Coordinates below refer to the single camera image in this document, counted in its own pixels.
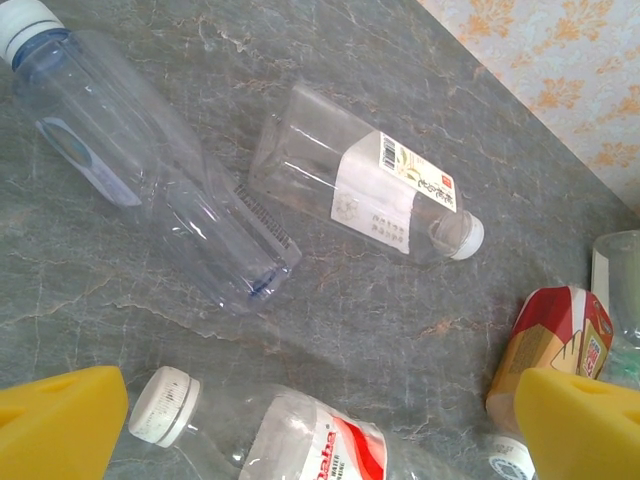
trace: clear plastic bottle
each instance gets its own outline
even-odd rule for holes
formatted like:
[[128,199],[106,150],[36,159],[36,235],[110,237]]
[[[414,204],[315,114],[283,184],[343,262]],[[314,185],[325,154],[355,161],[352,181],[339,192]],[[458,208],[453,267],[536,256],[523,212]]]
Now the clear plastic bottle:
[[0,54],[17,106],[209,298],[255,311],[287,278],[296,245],[107,37],[10,0]]
[[640,230],[611,233],[593,244],[591,290],[620,339],[640,349]]
[[484,239],[450,175],[302,84],[267,119],[249,186],[418,264]]
[[129,431],[179,449],[202,480],[468,480],[300,392],[278,385],[205,389],[171,367],[143,390]]

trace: wallpaper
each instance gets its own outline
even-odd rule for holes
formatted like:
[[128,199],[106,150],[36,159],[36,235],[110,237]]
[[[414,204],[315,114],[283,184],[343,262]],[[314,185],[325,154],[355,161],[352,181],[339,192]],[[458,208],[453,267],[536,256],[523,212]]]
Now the wallpaper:
[[418,0],[640,214],[638,0]]

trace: marble countertop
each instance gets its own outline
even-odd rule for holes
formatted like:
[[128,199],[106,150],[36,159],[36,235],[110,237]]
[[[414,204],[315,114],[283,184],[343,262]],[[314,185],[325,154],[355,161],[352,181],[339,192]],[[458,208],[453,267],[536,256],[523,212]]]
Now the marble countertop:
[[[588,286],[593,240],[638,218],[413,0],[48,4],[112,34],[240,180],[265,115],[303,79],[442,165],[487,233],[470,260],[420,268],[267,203],[305,258],[266,311],[230,317],[15,111],[4,68],[0,388],[97,364],[122,369],[132,403],[161,365],[282,383],[489,478],[472,452],[522,301]],[[107,478],[195,476],[123,432]]]

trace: bottle cap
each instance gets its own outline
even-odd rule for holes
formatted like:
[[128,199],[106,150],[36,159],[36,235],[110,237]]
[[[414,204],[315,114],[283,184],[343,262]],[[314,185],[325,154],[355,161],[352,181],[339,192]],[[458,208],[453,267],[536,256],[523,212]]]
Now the bottle cap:
[[170,447],[191,418],[199,393],[198,380],[177,368],[159,368],[133,407],[129,432],[145,442]]
[[0,5],[0,57],[9,65],[20,47],[38,33],[64,28],[38,0],[9,0]]
[[469,226],[469,233],[460,244],[458,250],[449,256],[453,260],[464,260],[469,258],[480,249],[480,246],[484,241],[484,225],[482,225],[482,222],[469,212],[464,213],[469,216],[471,223]]
[[529,450],[511,437],[494,435],[489,464],[507,480],[531,480],[536,473]]

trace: plastic bottle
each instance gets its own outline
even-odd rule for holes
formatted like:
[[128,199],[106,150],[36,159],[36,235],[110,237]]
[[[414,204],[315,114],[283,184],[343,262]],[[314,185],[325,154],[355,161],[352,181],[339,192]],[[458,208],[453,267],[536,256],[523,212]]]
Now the plastic bottle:
[[613,322],[618,346],[640,350],[639,288],[640,230],[598,237],[593,244],[591,290]]
[[302,393],[271,385],[206,389],[160,368],[129,431],[178,448],[202,480],[465,480],[429,453]]
[[255,311],[300,252],[111,41],[37,0],[0,5],[17,106],[213,301]]
[[267,119],[249,186],[418,264],[484,239],[450,175],[302,84]]

